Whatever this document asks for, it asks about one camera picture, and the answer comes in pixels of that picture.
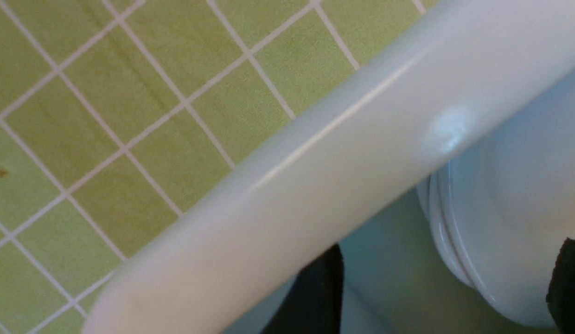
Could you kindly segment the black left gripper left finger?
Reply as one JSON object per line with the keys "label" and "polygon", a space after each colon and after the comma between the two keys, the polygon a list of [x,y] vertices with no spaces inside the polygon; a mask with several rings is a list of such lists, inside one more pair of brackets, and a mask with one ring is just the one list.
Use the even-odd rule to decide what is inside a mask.
{"label": "black left gripper left finger", "polygon": [[262,334],[339,334],[345,265],[334,244],[297,274]]}

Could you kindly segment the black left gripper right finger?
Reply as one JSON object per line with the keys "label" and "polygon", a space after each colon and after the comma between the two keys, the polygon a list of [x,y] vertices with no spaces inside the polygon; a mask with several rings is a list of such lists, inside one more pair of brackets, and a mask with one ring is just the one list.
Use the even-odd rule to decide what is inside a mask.
{"label": "black left gripper right finger", "polygon": [[575,334],[575,239],[567,238],[561,246],[546,302],[559,331]]}

